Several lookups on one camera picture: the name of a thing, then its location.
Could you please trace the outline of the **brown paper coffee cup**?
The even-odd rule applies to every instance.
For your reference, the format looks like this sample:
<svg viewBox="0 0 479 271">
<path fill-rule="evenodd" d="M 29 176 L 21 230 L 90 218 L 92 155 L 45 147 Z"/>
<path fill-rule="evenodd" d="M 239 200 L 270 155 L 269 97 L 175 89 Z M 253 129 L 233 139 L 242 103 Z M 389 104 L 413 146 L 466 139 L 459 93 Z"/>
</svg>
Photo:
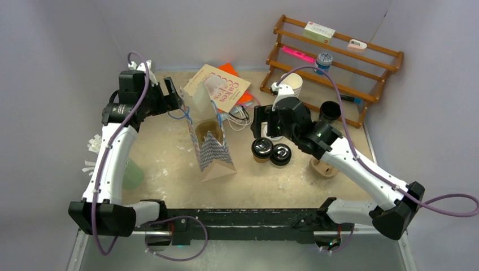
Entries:
<svg viewBox="0 0 479 271">
<path fill-rule="evenodd" d="M 253 156 L 257 163 L 267 163 L 270 160 L 270 156 Z"/>
</svg>

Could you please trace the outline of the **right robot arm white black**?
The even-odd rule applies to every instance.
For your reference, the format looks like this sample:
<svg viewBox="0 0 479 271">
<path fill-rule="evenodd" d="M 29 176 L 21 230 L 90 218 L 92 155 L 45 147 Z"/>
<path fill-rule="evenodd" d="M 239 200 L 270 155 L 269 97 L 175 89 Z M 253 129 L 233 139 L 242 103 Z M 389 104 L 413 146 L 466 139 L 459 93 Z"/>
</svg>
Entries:
<svg viewBox="0 0 479 271">
<path fill-rule="evenodd" d="M 350 146 L 346 136 L 322 117 L 311 119 L 310 110 L 296 97 L 281 99 L 275 105 L 255 106 L 251 131 L 261 136 L 266 123 L 272 137 L 283 136 L 302 152 L 323 161 L 355 182 L 372 202 L 327 200 L 317 214 L 319 226 L 330 230 L 337 224 L 373 226 L 385 237 L 399 240 L 419 210 L 425 187 L 406 183 L 381 169 Z"/>
</svg>

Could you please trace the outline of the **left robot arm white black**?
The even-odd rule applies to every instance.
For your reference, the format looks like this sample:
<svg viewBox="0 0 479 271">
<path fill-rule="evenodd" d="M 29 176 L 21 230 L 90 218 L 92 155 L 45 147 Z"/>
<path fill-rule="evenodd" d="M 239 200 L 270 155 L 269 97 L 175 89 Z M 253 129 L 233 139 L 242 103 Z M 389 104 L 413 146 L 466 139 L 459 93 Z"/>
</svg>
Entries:
<svg viewBox="0 0 479 271">
<path fill-rule="evenodd" d="M 146 87 L 145 78 L 142 71 L 122 71 L 119 89 L 102 111 L 102 142 L 93 175 L 81 200 L 70 202 L 68 208 L 70 217 L 86 234 L 128 237 L 135 227 L 145 223 L 155 231 L 168 225 L 163 200 L 122 204 L 124 173 L 141 123 L 182 104 L 170 77 L 164 78 L 168 95 L 157 83 Z"/>
</svg>

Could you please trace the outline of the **two-cup pulp cup carrier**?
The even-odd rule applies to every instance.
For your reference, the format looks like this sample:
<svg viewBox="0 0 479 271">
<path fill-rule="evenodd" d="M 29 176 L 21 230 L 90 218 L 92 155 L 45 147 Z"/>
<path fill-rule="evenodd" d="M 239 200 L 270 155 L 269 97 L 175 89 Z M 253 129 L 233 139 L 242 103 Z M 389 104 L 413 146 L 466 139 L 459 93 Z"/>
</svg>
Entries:
<svg viewBox="0 0 479 271">
<path fill-rule="evenodd" d="M 219 122 L 217 120 L 207 120 L 198 124 L 195 129 L 195 135 L 198 138 L 199 147 L 204 144 L 208 132 L 210 132 L 221 145 L 223 144 L 223 130 L 220 127 Z"/>
</svg>

